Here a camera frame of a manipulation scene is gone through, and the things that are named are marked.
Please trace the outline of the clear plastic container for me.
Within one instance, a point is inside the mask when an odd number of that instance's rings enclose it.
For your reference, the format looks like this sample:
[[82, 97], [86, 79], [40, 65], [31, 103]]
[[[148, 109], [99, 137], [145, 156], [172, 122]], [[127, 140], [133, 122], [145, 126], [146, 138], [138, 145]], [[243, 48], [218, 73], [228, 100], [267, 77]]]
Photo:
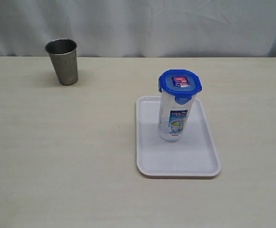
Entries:
[[162, 91], [158, 118], [160, 138], [167, 142], [176, 142], [181, 139], [195, 97], [193, 95], [190, 99], [177, 98]]

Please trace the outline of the stainless steel cup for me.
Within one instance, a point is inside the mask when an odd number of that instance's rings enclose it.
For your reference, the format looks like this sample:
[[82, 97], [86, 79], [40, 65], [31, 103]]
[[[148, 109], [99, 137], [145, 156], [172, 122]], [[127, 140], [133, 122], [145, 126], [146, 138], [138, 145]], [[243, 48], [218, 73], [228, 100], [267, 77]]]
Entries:
[[64, 86], [74, 85], [79, 79], [76, 49], [77, 43], [67, 38], [52, 40], [45, 46], [58, 81]]

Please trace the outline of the white rectangular tray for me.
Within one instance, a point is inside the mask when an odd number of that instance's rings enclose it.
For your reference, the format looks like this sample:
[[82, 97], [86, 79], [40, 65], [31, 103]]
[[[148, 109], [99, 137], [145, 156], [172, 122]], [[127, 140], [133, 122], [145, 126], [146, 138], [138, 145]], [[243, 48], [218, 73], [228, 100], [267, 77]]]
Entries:
[[211, 179], [221, 162], [201, 100], [195, 99], [183, 136], [176, 142], [159, 137], [159, 96], [136, 101], [136, 164], [143, 175], [160, 178]]

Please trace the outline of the blue container lid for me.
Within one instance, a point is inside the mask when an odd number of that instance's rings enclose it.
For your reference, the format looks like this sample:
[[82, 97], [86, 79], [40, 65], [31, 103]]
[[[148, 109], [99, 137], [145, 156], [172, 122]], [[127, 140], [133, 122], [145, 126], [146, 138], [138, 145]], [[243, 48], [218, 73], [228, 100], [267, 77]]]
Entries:
[[176, 103], [184, 105], [202, 90], [202, 85], [195, 73], [185, 69], [170, 69], [159, 77], [158, 90], [174, 96]]

